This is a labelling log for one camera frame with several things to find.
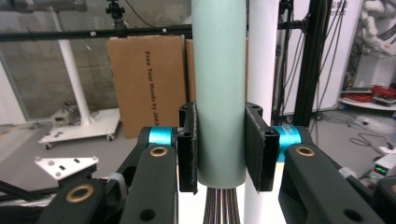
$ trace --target red object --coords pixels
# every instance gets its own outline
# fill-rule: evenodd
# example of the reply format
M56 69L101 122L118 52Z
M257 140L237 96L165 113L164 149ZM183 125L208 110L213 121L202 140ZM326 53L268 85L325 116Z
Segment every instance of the red object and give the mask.
M396 99L396 90L392 88L374 85L370 87L370 90L372 91L372 95L383 95L389 98Z
M345 99L360 102L360 103L369 103L373 101L373 96L370 94L362 94L362 93L348 93L344 95Z

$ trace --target green light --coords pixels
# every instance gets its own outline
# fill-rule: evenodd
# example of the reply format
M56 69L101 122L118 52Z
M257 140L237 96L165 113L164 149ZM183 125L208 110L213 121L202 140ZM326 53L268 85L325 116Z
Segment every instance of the green light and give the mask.
M380 173L381 175L385 175L385 174L387 173L387 171L388 171L388 169L383 168L383 167L381 167L381 166L379 166L379 165L377 165L377 166L375 167L375 170L376 170L378 173Z

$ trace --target brass bushing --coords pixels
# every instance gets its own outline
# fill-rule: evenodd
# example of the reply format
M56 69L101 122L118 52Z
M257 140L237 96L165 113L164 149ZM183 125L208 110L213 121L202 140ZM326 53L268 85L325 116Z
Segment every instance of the brass bushing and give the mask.
M296 151L297 151L300 155L303 155L303 156L306 156L306 157L310 157L310 156L314 156L314 155L315 155L314 150L312 150L312 149L309 148L309 147L297 147L297 148L296 148Z
M79 190L85 190L85 192L83 194L77 194ZM93 186L89 184L83 184L70 190L66 195L66 200L70 203L79 203L89 198L92 194Z
M149 152L149 154L153 157L161 157L166 155L166 153L168 153L168 149L164 147L155 147Z

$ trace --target light green cylinder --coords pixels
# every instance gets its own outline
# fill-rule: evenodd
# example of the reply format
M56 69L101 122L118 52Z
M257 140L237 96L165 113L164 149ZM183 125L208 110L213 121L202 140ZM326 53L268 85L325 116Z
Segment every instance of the light green cylinder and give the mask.
M198 180L245 182L246 0L192 0L198 109Z

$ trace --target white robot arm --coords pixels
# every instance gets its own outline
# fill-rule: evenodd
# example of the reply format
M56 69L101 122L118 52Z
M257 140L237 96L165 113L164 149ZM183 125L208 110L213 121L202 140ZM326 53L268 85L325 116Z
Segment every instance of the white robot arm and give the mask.
M363 25L361 37L366 47L384 53L396 54L396 26L391 27L383 34L378 34L375 21L378 18L394 18L396 15L395 0L365 1L361 9L361 22Z

